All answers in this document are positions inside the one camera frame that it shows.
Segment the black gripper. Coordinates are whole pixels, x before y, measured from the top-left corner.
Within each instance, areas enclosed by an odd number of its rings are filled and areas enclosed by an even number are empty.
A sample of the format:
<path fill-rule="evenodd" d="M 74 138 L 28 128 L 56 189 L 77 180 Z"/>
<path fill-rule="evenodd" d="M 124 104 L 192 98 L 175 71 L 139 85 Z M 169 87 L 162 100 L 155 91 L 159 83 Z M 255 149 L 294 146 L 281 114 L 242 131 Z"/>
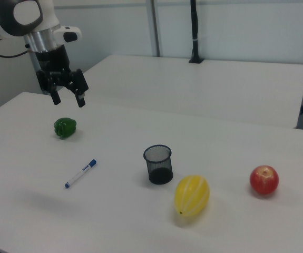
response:
<path fill-rule="evenodd" d="M 57 86 L 65 86 L 75 95 L 79 108 L 85 106 L 85 92 L 89 89 L 83 72 L 80 69 L 71 72 L 69 58 L 65 46 L 47 52 L 36 52 L 38 69 L 36 76 L 43 93 L 51 96 L 53 103 L 58 105 L 61 99 Z"/>

